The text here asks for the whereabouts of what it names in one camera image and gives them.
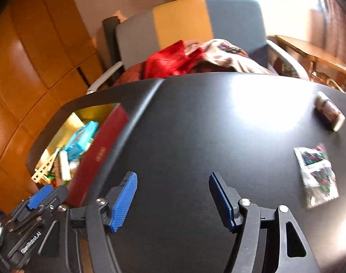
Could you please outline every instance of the plastic packet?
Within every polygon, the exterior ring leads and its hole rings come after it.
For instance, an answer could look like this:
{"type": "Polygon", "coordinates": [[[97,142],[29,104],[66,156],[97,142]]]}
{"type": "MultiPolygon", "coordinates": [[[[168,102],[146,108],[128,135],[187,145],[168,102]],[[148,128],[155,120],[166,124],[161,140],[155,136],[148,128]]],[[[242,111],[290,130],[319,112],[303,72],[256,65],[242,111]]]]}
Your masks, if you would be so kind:
{"type": "Polygon", "coordinates": [[[339,196],[335,174],[331,169],[327,152],[323,144],[314,149],[294,148],[301,176],[307,193],[307,207],[325,203],[339,196]]]}

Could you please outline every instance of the blue gripper pad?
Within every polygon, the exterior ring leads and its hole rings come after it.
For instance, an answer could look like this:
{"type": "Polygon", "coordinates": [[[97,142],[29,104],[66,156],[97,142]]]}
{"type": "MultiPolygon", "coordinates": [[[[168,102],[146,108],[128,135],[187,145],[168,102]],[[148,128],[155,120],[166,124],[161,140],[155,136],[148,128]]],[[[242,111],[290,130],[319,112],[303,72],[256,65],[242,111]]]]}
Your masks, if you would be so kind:
{"type": "Polygon", "coordinates": [[[45,185],[44,187],[42,187],[34,196],[30,198],[27,205],[28,209],[36,209],[41,204],[41,202],[43,202],[45,198],[48,197],[53,191],[54,188],[52,185],[45,185]]]}
{"type": "Polygon", "coordinates": [[[227,200],[225,192],[213,173],[210,175],[208,185],[223,225],[230,231],[233,230],[236,226],[234,222],[233,208],[227,200]]]}
{"type": "Polygon", "coordinates": [[[124,223],[133,196],[135,195],[136,189],[138,187],[138,176],[136,175],[136,173],[131,173],[127,181],[126,179],[124,179],[119,187],[121,186],[123,186],[123,189],[120,192],[111,213],[112,220],[110,222],[110,229],[112,232],[116,232],[117,229],[124,223]]]}

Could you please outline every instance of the chair armrest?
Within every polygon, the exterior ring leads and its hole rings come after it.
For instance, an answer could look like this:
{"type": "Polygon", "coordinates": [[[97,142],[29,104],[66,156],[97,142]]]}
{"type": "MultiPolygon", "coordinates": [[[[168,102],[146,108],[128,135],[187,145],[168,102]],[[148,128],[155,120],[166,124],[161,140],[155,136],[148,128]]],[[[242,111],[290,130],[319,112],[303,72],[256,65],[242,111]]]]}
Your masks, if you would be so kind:
{"type": "Polygon", "coordinates": [[[122,61],[115,63],[112,67],[110,67],[106,72],[104,72],[93,84],[88,88],[86,94],[91,94],[92,92],[96,92],[98,88],[107,81],[117,70],[122,67],[122,61]]]}
{"type": "Polygon", "coordinates": [[[297,73],[300,79],[309,81],[305,68],[302,67],[298,61],[274,42],[267,40],[267,43],[269,48],[274,51],[286,65],[290,66],[297,73]]]}

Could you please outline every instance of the red cloth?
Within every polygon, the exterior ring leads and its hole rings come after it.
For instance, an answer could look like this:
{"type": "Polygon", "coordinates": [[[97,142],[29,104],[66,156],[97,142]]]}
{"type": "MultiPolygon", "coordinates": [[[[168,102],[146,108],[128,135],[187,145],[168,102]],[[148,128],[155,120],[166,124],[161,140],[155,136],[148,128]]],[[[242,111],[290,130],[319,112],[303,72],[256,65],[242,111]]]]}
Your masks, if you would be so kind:
{"type": "Polygon", "coordinates": [[[198,48],[189,55],[184,53],[183,41],[152,54],[146,61],[143,79],[168,78],[187,74],[196,63],[204,58],[204,50],[198,48]]]}

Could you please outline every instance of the metal screw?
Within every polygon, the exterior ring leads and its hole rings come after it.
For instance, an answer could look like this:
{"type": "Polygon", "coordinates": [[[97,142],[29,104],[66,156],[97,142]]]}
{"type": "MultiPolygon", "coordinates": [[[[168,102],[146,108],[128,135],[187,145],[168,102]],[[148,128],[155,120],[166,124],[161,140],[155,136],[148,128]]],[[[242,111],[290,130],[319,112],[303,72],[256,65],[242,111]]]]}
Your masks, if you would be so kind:
{"type": "Polygon", "coordinates": [[[104,198],[98,198],[97,200],[96,200],[96,203],[97,203],[97,205],[105,205],[106,204],[106,199],[104,199],[104,198]]]}
{"type": "Polygon", "coordinates": [[[240,202],[244,206],[249,206],[251,204],[251,201],[248,198],[242,198],[240,202]]]}
{"type": "Polygon", "coordinates": [[[62,204],[62,205],[59,205],[59,207],[58,207],[58,211],[63,212],[63,211],[66,211],[66,210],[67,210],[67,208],[68,208],[68,206],[67,206],[67,205],[62,204]]]}
{"type": "Polygon", "coordinates": [[[289,211],[289,208],[285,205],[279,205],[279,210],[281,212],[288,212],[289,211]]]}

